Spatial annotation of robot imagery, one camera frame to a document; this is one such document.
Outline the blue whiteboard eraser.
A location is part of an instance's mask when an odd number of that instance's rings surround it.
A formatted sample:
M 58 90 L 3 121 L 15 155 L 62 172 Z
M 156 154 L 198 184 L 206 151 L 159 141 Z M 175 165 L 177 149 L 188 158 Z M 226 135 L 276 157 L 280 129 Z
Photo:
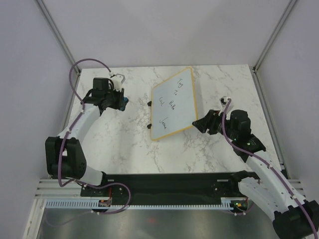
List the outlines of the blue whiteboard eraser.
M 123 97 L 122 103 L 121 103 L 121 107 L 120 107 L 120 111 L 124 111 L 126 109 L 126 105 L 129 102 L 129 99 L 127 97 Z

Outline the yellow framed whiteboard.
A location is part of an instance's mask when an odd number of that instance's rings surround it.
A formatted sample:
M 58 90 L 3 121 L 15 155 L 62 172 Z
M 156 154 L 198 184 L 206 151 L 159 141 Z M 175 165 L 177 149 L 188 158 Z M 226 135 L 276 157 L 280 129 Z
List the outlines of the yellow framed whiteboard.
M 152 88 L 151 140 L 192 127 L 198 120 L 192 68 L 187 67 Z

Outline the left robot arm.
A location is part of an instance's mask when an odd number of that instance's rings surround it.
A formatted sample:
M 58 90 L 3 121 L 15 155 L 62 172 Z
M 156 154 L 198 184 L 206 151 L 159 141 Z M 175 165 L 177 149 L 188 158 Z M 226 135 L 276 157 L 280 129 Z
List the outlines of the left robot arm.
M 93 123 L 107 108 L 125 110 L 128 99 L 124 97 L 124 81 L 125 76 L 121 74 L 93 79 L 92 89 L 80 98 L 81 109 L 74 121 L 58 136 L 48 137 L 45 141 L 49 175 L 92 185 L 92 191 L 98 196 L 109 192 L 109 184 L 103 180 L 103 172 L 87 165 L 81 143 Z

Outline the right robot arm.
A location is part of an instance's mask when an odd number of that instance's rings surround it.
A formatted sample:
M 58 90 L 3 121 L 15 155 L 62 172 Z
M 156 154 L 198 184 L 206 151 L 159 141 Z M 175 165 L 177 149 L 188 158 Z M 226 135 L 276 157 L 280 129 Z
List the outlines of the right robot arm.
M 201 133 L 222 134 L 234 152 L 260 178 L 261 183 L 257 183 L 246 171 L 234 173 L 228 183 L 231 195 L 243 194 L 251 199 L 270 218 L 281 239 L 318 237 L 318 202 L 308 201 L 273 165 L 263 143 L 251 133 L 251 120 L 246 111 L 234 110 L 226 119 L 224 113 L 210 110 L 192 124 Z

